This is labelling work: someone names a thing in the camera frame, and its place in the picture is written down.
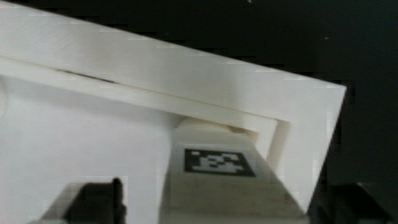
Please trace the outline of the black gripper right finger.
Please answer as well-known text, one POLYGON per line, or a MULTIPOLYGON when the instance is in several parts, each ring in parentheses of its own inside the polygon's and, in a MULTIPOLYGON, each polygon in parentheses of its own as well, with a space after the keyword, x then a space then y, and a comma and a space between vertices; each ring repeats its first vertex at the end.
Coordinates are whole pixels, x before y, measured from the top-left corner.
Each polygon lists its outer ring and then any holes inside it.
POLYGON ((320 185, 309 206, 311 224, 398 224, 362 183, 320 185))

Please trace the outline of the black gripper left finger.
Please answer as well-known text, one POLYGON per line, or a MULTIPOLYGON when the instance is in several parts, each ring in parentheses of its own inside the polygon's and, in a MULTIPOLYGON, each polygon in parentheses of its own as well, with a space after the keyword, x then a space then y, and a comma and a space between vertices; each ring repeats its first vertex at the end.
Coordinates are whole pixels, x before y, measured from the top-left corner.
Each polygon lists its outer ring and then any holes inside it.
POLYGON ((126 224, 121 179, 69 185, 43 217, 28 224, 126 224))

